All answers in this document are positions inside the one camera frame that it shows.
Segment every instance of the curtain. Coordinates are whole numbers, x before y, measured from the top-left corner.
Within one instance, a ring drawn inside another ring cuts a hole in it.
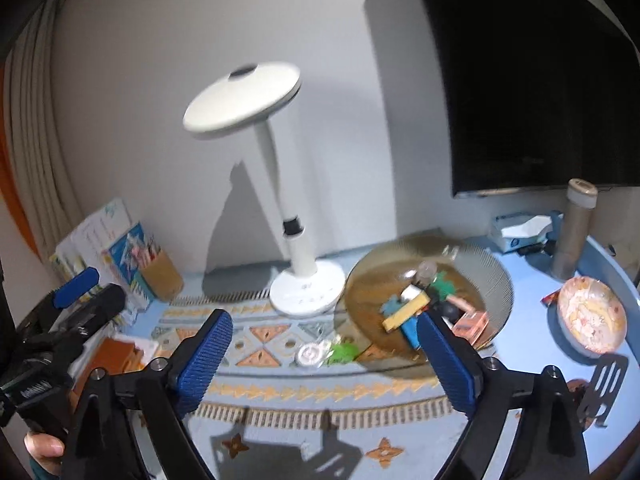
[[[5,154],[43,262],[82,221],[60,150],[51,100],[51,43],[62,1],[44,1],[4,66]]]
[[[4,80],[4,64],[0,66],[0,81]],[[4,84],[0,85],[0,192],[4,197],[4,202],[9,210],[10,215],[14,219],[18,230],[27,242],[27,245],[38,256],[36,241],[29,227],[27,217],[20,203],[18,191],[15,189],[14,176],[11,172],[11,163],[9,162],[9,153],[6,145],[6,136],[4,134]]]

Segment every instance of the patterned tablecloth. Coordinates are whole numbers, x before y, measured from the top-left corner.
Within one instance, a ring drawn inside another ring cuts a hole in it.
[[[334,260],[348,272],[367,250]],[[279,314],[264,282],[252,279],[256,269],[188,276],[171,305],[153,304],[132,331],[158,339],[170,354],[214,308],[231,314],[231,345],[188,420],[216,478],[433,478],[466,418],[452,411],[430,367],[372,345],[342,304],[311,319]],[[313,370],[295,364],[300,345],[336,333],[358,346],[356,362]]]

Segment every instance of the red packet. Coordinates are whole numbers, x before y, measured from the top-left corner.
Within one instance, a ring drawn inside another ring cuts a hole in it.
[[[552,292],[548,296],[545,296],[540,301],[544,306],[549,307],[558,301],[558,296],[560,296],[560,289],[556,290],[555,292]]]
[[[467,312],[453,326],[452,332],[458,337],[463,337],[472,345],[478,341],[482,331],[489,324],[486,312]]]

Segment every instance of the round table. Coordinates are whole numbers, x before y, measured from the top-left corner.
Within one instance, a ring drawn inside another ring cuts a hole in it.
[[[571,352],[554,333],[542,297],[561,283],[544,272],[542,256],[500,254],[486,238],[471,240],[504,266],[513,282],[510,318],[485,354],[497,353],[510,369],[539,373],[555,364],[567,381],[589,380],[593,362]],[[345,272],[372,247],[329,256]],[[278,264],[255,264],[185,276],[171,304],[154,302],[129,328],[150,335],[170,352],[192,335],[213,308],[234,319],[234,339],[203,403],[188,420],[198,450],[217,478],[432,478],[455,445],[466,418],[453,412],[425,365],[389,357],[350,323],[343,306],[313,319],[287,319],[265,291]],[[619,353],[629,358],[607,427],[584,433],[590,470],[596,469],[640,421],[640,308],[638,293],[615,261],[589,238],[578,271],[607,283],[625,306],[628,335]],[[361,348],[356,363],[304,370],[293,357],[300,344],[329,336],[351,337]],[[505,431],[485,478],[498,478],[511,447],[518,413]]]

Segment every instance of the human hand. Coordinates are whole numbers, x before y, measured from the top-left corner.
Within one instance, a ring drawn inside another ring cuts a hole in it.
[[[44,433],[27,433],[24,445],[33,459],[52,475],[60,475],[60,462],[65,445],[54,436]]]

